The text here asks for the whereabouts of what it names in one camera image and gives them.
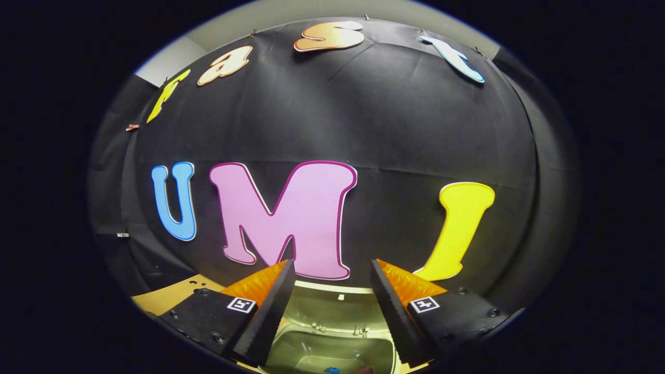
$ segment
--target blue letter u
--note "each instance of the blue letter u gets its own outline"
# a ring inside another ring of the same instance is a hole
[[[176,222],[171,216],[166,196],[166,178],[168,169],[165,166],[155,166],[152,169],[152,183],[155,187],[155,201],[157,213],[164,228],[180,240],[188,242],[196,235],[196,219],[194,218],[194,207],[192,206],[192,192],[190,191],[190,179],[194,175],[194,165],[191,162],[179,162],[173,165],[173,177],[178,187],[178,200],[180,201],[180,213],[182,221]]]

